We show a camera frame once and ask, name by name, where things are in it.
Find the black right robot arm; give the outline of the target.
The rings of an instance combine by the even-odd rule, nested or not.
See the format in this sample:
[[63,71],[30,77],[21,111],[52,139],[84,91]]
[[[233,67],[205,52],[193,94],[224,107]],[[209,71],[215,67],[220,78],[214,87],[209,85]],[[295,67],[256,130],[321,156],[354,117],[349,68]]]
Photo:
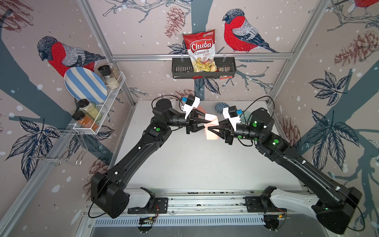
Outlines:
[[317,169],[304,159],[295,147],[272,132],[274,118],[264,108],[251,114],[249,124],[241,124],[241,111],[224,108],[225,119],[207,129],[232,144],[235,138],[247,139],[272,162],[285,168],[314,193],[311,196],[280,194],[279,189],[266,188],[266,196],[275,206],[282,206],[311,216],[327,230],[343,235],[359,208],[362,193],[355,187],[346,187]]

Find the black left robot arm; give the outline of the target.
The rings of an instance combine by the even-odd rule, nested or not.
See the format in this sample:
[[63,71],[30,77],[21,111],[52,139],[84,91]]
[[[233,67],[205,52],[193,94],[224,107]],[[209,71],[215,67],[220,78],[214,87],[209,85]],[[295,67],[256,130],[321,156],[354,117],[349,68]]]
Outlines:
[[197,108],[200,98],[189,95],[182,98],[180,113],[172,108],[171,101],[160,99],[153,108],[154,116],[141,139],[127,155],[104,174],[91,178],[91,200],[111,218],[119,217],[128,208],[131,194],[124,190],[132,176],[157,151],[172,134],[172,127],[184,127],[187,133],[204,129],[208,120]]

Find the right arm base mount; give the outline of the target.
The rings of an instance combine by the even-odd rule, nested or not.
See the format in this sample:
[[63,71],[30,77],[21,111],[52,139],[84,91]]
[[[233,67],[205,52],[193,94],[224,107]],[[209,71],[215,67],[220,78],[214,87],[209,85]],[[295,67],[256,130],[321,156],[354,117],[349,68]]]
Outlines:
[[286,208],[279,208],[271,201],[271,195],[273,191],[277,188],[275,186],[268,186],[264,191],[258,196],[247,196],[244,197],[245,203],[243,204],[247,208],[248,213],[258,213],[258,212],[281,212],[285,213]]

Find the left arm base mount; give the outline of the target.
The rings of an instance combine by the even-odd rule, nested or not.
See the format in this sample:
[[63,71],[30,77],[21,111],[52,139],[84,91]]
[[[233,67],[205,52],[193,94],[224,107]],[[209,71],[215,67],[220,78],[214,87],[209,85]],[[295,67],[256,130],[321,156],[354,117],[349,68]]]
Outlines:
[[168,198],[157,198],[155,193],[144,187],[125,191],[129,194],[126,208],[128,214],[150,214],[154,211],[159,214],[167,213]]

